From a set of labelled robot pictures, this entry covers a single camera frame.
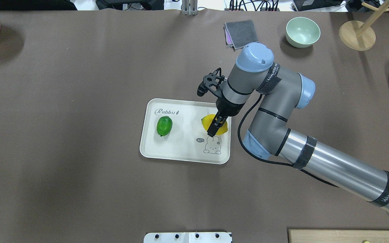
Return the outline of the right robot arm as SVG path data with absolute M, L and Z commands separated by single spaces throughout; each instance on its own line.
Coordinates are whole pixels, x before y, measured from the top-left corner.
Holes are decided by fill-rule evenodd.
M 308 115 L 304 109 L 315 95 L 315 82 L 274 61 L 272 51 L 261 43 L 244 46 L 228 77 L 221 68 L 204 76 L 197 94 L 207 91 L 217 97 L 217 114 L 206 123 L 208 136 L 218 135 L 229 117 L 238 115 L 253 92 L 260 97 L 247 111 L 256 109 L 244 138 L 239 142 L 250 156 L 271 163 L 271 156 L 328 185 L 346 190 L 389 215 L 389 171 L 354 158 L 341 148 L 352 145 L 372 153 L 370 159 L 389 159 L 389 99 L 359 96 L 340 99 L 337 91 L 326 91 Z

